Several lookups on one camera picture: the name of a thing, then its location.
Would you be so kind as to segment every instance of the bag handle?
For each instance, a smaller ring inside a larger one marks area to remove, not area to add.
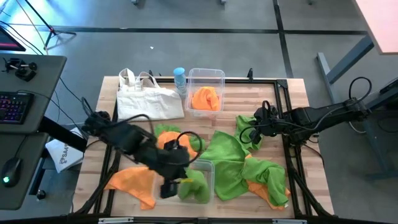
[[[129,83],[126,83],[126,78],[125,78],[126,76],[129,79]],[[134,73],[130,69],[125,68],[119,72],[119,86],[120,87],[122,87],[124,85],[127,85],[128,87],[134,86],[135,81],[136,81],[136,77],[134,76]]]
[[[157,82],[156,82],[156,79],[155,79],[152,75],[148,74],[147,72],[141,72],[141,73],[138,75],[137,79],[136,79],[136,86],[135,86],[135,87],[136,87],[136,88],[135,88],[136,90],[141,90],[141,80],[140,80],[141,75],[147,75],[149,78],[152,79],[152,81],[154,82],[155,87],[156,87],[156,88],[160,88],[159,84],[157,84]]]

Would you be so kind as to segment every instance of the blue bottle cap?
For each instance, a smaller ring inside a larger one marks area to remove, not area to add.
[[[183,75],[185,73],[185,69],[182,67],[176,68],[173,71],[174,75]]]

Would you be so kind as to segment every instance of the pink desk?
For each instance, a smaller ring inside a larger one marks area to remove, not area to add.
[[[325,79],[326,88],[333,103],[339,103],[341,101],[335,95],[333,89],[334,82],[343,76],[345,72],[365,56],[374,46],[376,46],[380,54],[398,54],[398,0],[353,0],[353,2],[368,25],[368,34],[332,69],[329,68],[323,53],[318,53],[317,55],[322,76]],[[387,93],[380,95],[377,99],[372,100],[366,107],[374,110],[397,95],[398,88],[393,88]],[[367,178],[370,180],[377,180],[397,177],[398,170],[392,168],[391,163],[388,163],[388,156],[380,149],[369,121],[364,121],[363,126],[382,170],[379,174],[367,175]]]

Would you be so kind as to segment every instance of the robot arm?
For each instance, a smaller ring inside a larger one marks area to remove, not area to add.
[[[260,134],[265,136],[285,134],[289,136],[291,144],[301,145],[315,133],[342,122],[362,121],[369,114],[370,111],[361,100],[352,98],[321,108],[296,108],[283,113],[283,118],[279,118],[275,107],[264,101],[262,107],[254,113],[256,122],[252,123],[252,127],[256,129],[250,133],[250,138],[254,143],[258,143]]]
[[[198,153],[195,158],[189,160],[187,148],[178,143],[180,136],[187,133],[195,134],[193,132],[181,133],[176,140],[165,143],[164,149],[159,149],[153,134],[126,121],[112,122],[109,114],[104,111],[91,113],[82,130],[113,146],[122,156],[135,163],[145,164],[150,170],[164,177],[164,184],[160,188],[162,198],[177,194],[178,182],[175,180],[187,178],[185,168],[200,155]]]

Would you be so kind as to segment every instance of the computer mouse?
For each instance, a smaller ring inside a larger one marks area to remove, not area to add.
[[[5,187],[13,187],[18,184],[21,176],[22,160],[13,157],[9,159],[2,167],[1,182]]]

